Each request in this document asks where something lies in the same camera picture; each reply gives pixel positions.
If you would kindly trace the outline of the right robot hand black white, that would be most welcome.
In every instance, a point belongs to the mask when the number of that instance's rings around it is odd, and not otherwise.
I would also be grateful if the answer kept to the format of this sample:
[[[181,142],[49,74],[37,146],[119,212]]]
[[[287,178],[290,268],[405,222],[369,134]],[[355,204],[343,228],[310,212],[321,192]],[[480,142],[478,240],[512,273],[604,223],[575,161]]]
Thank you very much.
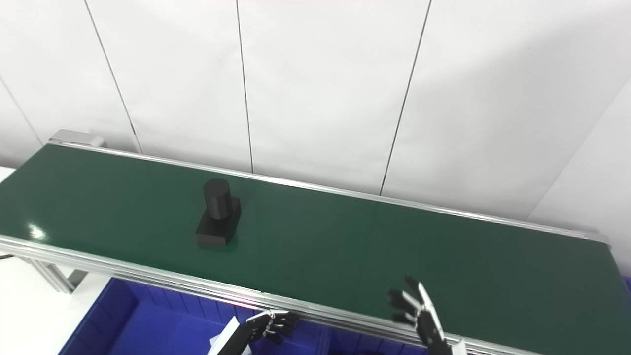
[[[466,342],[448,343],[435,305],[424,285],[410,274],[404,277],[404,281],[415,295],[401,289],[388,290],[388,303],[399,311],[392,315],[392,321],[412,326],[428,355],[466,355]]]

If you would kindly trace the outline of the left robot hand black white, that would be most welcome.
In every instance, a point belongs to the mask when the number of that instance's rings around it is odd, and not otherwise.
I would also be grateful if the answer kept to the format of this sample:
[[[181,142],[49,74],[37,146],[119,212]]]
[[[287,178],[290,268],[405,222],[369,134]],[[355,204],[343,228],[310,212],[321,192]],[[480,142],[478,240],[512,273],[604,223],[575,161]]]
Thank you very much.
[[[262,339],[282,345],[297,329],[300,316],[286,310],[259,312],[244,322],[232,317],[221,333],[212,338],[209,355],[245,355],[252,344]]]

